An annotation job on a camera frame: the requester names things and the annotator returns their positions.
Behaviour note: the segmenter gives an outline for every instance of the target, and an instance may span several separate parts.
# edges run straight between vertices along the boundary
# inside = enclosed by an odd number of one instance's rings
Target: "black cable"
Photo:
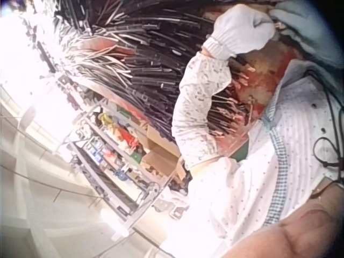
[[[318,74],[316,73],[315,70],[308,69],[305,72],[304,77],[307,76],[307,75],[312,76],[316,81],[318,81],[318,83],[320,85],[322,85],[322,88],[324,89],[326,100],[328,102],[329,110],[330,110],[330,113],[331,113],[332,125],[333,125],[334,136],[335,136],[335,144],[327,137],[320,137],[317,141],[315,141],[315,143],[313,145],[313,155],[325,168],[326,167],[338,168],[338,178],[335,181],[332,181],[327,186],[325,186],[322,190],[318,191],[317,193],[315,193],[315,194],[313,194],[311,196],[311,198],[318,198],[326,189],[328,189],[328,187],[330,185],[332,185],[334,183],[340,183],[340,184],[344,185],[344,177],[341,177],[341,173],[342,173],[342,171],[344,171],[344,157],[342,156],[342,152],[344,154],[344,129],[343,129],[344,126],[342,125],[342,117],[341,117],[342,115],[344,115],[344,106],[338,100],[338,98],[334,95],[334,93],[332,93],[328,89],[328,87],[325,86],[324,81],[318,76]],[[341,106],[341,109],[339,110],[338,121],[339,121],[339,132],[340,132],[342,148],[343,148],[342,152],[341,152],[341,149],[340,149],[340,141],[339,141],[339,137],[338,137],[338,130],[337,130],[337,126],[336,126],[336,123],[335,123],[335,115],[334,115],[332,103],[331,103],[331,100],[329,98],[329,92],[334,97],[334,99],[338,102],[338,104]],[[316,150],[316,146],[317,146],[317,144],[318,144],[318,142],[320,140],[325,140],[325,141],[329,142],[329,144],[332,146],[332,148],[334,149],[334,151],[337,154],[338,162],[335,162],[335,163],[334,162],[327,162],[327,161],[323,161],[322,159],[317,157],[315,150]]]

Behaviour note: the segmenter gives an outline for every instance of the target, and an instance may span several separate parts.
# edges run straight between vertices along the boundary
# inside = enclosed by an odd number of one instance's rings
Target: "sleeve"
[[[198,53],[185,70],[175,105],[172,134],[188,168],[219,156],[215,138],[209,134],[207,114],[211,97],[231,82],[227,61]]]

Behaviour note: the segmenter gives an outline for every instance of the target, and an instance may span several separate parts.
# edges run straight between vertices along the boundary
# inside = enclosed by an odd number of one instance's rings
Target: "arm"
[[[228,59],[261,49],[274,33],[275,27],[265,13],[238,4],[216,20],[202,52],[189,62],[180,84],[172,134],[193,175],[219,158],[206,117],[211,97],[231,82]]]
[[[227,61],[214,59],[205,49],[187,66],[174,109],[172,133],[187,166],[193,171],[219,157],[215,138],[209,134],[207,114],[211,97],[230,82]]]

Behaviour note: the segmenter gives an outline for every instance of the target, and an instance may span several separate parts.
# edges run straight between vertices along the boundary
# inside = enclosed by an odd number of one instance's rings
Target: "red item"
[[[119,127],[118,131],[120,135],[123,137],[123,139],[128,143],[129,146],[131,146],[132,143],[135,142],[135,137],[129,134],[125,129]]]

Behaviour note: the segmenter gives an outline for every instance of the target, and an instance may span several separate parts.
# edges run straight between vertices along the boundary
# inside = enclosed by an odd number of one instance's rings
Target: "surgical glove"
[[[263,12],[238,4],[215,21],[203,47],[218,60],[263,48],[275,34],[273,21]]]
[[[276,5],[270,16],[289,27],[280,34],[298,42],[314,61],[343,69],[343,52],[318,11],[307,1],[289,0]]]

